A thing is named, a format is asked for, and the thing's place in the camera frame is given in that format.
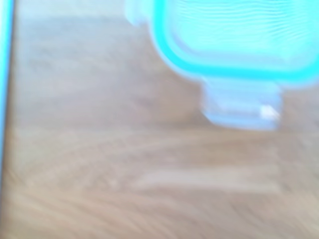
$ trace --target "transparent plastic container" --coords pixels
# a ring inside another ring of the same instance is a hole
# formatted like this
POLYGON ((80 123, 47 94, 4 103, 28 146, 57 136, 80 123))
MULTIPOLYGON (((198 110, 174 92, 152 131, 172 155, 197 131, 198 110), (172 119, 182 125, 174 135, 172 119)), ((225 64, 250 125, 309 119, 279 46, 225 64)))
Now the transparent plastic container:
POLYGON ((318 0, 127 0, 163 60, 202 81, 204 115, 223 126, 274 129, 282 92, 316 81, 318 0))

